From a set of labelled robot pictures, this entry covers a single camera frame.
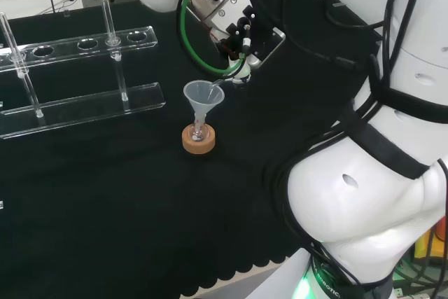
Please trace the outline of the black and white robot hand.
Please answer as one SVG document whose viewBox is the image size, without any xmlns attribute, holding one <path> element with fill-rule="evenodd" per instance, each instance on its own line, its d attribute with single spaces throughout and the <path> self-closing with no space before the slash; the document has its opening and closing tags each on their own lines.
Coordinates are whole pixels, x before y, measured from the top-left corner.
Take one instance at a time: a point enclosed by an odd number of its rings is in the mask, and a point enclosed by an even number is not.
<svg viewBox="0 0 448 299">
<path fill-rule="evenodd" d="M 225 81 L 232 81 L 235 85 L 245 84 L 251 77 L 248 56 L 251 54 L 251 39 L 243 38 L 236 51 L 227 52 L 228 67 L 224 75 L 220 75 L 213 85 L 220 85 Z"/>
</svg>

